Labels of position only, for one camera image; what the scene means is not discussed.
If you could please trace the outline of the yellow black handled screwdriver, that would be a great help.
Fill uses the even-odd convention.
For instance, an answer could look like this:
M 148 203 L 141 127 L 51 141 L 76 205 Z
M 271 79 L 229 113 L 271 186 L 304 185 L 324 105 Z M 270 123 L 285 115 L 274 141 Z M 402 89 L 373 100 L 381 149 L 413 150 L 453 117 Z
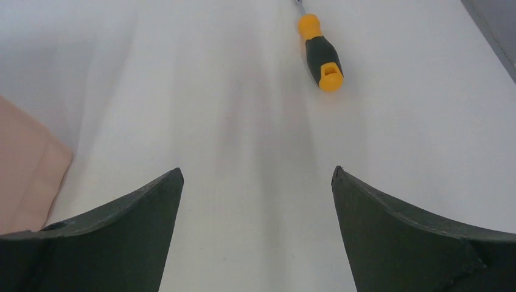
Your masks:
M 325 92 L 335 92 L 344 83 L 338 53 L 323 35 L 319 18 L 307 13 L 301 0 L 294 1 L 301 17 L 298 32 L 305 44 L 308 69 L 318 88 Z

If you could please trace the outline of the pink plastic bin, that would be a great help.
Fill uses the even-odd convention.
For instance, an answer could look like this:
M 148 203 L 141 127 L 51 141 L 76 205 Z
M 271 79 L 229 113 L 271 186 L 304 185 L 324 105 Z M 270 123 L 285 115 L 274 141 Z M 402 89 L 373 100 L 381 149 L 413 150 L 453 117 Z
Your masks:
M 39 121 L 1 99 L 1 233 L 38 231 L 72 161 Z

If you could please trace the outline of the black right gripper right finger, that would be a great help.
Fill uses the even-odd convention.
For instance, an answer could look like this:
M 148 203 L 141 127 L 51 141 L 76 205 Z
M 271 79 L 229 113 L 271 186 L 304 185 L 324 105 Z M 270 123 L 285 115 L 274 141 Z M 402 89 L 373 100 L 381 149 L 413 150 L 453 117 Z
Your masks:
M 515 235 L 461 223 L 332 175 L 341 236 L 358 291 L 514 291 Z

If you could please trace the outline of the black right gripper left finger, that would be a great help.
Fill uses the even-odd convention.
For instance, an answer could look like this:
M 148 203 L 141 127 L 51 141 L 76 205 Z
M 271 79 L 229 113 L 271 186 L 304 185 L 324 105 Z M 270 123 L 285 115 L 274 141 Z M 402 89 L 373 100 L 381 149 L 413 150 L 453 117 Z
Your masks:
M 40 231 L 1 236 L 2 291 L 158 291 L 184 178 L 173 169 Z

